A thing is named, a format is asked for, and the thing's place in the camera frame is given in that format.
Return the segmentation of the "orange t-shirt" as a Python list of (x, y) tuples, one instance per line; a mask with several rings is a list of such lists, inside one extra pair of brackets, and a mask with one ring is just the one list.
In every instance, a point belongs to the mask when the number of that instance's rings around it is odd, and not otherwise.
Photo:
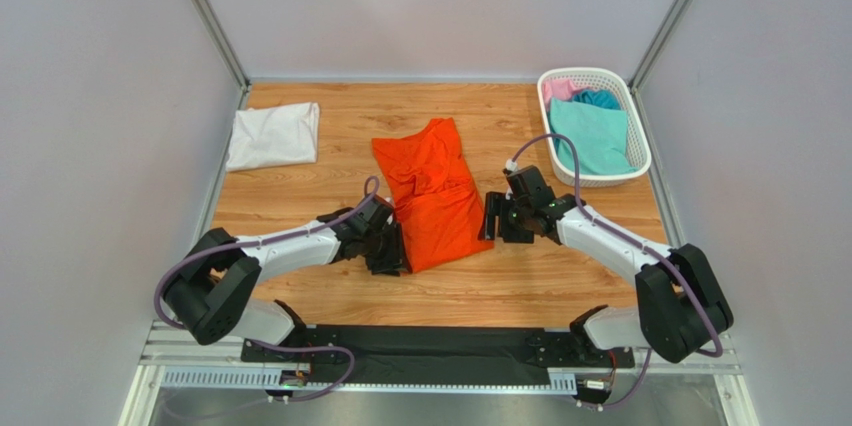
[(479, 238), (484, 203), (451, 118), (435, 118), (403, 138), (374, 138), (414, 273), (488, 251)]

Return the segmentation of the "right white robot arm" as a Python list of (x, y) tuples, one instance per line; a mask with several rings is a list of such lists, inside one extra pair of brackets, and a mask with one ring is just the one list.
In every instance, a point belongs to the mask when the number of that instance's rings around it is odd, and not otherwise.
[(643, 238), (606, 219), (577, 192), (558, 196), (540, 170), (506, 171), (507, 192), (489, 192), (479, 237), (531, 244), (546, 238), (596, 260), (634, 288), (629, 308), (596, 307), (576, 318), (575, 334), (598, 350), (648, 348), (670, 363), (692, 354), (719, 357), (734, 314), (706, 254)]

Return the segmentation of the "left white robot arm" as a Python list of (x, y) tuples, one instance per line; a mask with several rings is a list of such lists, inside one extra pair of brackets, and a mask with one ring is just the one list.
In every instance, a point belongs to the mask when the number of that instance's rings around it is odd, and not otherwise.
[(287, 305), (253, 296), (256, 286), (304, 267), (361, 257), (373, 274), (411, 270), (393, 205), (374, 195), (356, 207), (321, 215), (306, 225), (261, 236), (207, 231), (159, 281), (155, 309), (170, 325), (211, 345), (228, 336), (278, 346), (296, 330)]

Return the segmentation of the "white t-shirt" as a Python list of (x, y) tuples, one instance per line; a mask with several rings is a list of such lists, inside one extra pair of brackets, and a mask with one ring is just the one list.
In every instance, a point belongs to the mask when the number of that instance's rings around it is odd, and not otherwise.
[(316, 163), (319, 120), (316, 102), (237, 111), (226, 171)]

